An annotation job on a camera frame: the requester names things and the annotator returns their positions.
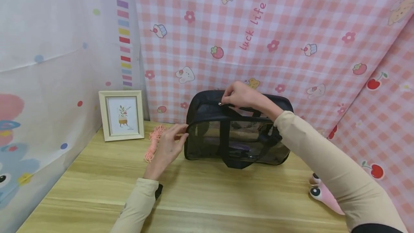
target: hand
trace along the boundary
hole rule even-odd
[[[143,178],[157,181],[164,170],[179,156],[188,137],[188,133],[185,133],[187,127],[187,124],[175,124],[161,134],[154,158],[147,166]]]
[[[266,96],[240,81],[232,83],[226,89],[221,98],[221,103],[232,104],[236,108],[254,108],[267,115],[272,121],[275,121],[283,112],[279,106],[270,101]]]

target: white curtain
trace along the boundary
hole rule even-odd
[[[99,90],[145,89],[131,2],[0,0],[0,233],[19,228],[99,129]]]

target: left hand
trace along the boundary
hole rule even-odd
[[[175,124],[161,134],[154,158],[147,166],[143,178],[157,181],[164,170],[177,159],[188,137],[188,133],[185,133],[187,127],[187,124]]]

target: picture frame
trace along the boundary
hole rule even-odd
[[[144,138],[141,90],[98,93],[105,141]]]

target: pink cord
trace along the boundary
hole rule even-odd
[[[161,134],[166,130],[164,125],[160,124],[153,129],[153,131],[149,134],[149,140],[151,141],[147,153],[144,155],[144,160],[148,163],[154,158],[154,154],[157,148],[158,141],[160,140]]]

